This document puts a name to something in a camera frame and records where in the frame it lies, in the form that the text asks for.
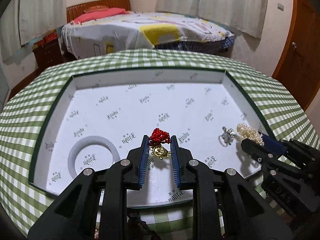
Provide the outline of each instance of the wooden nightstand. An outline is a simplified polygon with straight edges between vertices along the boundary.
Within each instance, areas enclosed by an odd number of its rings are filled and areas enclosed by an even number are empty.
[[[58,38],[48,41],[33,49],[39,70],[63,63]]]

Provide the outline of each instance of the metal screw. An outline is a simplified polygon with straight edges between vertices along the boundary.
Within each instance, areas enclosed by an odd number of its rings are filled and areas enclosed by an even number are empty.
[[[234,176],[236,174],[236,170],[234,169],[227,169],[227,173],[230,175],[230,176]]]
[[[83,171],[83,174],[84,174],[85,176],[91,175],[91,174],[92,174],[92,169],[89,169],[89,168],[85,169],[85,170]]]
[[[190,164],[191,166],[197,166],[197,165],[199,164],[199,162],[198,162],[197,160],[190,160],[190,161],[189,161],[189,164]]]
[[[122,161],[120,162],[120,164],[121,164],[122,166],[128,166],[128,165],[130,164],[130,161],[129,161],[128,159],[124,159],[124,160],[122,160]]]

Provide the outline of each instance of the green checkered tablecloth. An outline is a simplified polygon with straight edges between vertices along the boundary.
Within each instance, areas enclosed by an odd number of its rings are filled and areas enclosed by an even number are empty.
[[[0,202],[26,235],[52,199],[28,184],[31,156],[44,119],[70,76],[116,68],[183,66],[224,69],[257,105],[277,139],[295,138],[320,149],[320,140],[296,100],[278,81],[229,58],[174,50],[127,50],[68,62],[46,69],[12,98],[0,114]],[[262,178],[256,189],[263,195]],[[192,208],[146,210],[142,219],[165,234],[163,239],[191,237]]]

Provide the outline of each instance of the wooden door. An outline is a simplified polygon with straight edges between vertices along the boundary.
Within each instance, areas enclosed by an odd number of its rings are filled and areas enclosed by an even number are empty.
[[[320,18],[309,0],[295,0],[293,10],[287,53],[272,77],[306,110],[320,87]]]

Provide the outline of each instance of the gold charm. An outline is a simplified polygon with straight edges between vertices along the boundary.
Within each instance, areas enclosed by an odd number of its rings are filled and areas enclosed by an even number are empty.
[[[168,152],[162,145],[156,145],[152,148],[151,154],[162,160],[162,157],[170,158],[169,154],[171,154],[171,152]]]

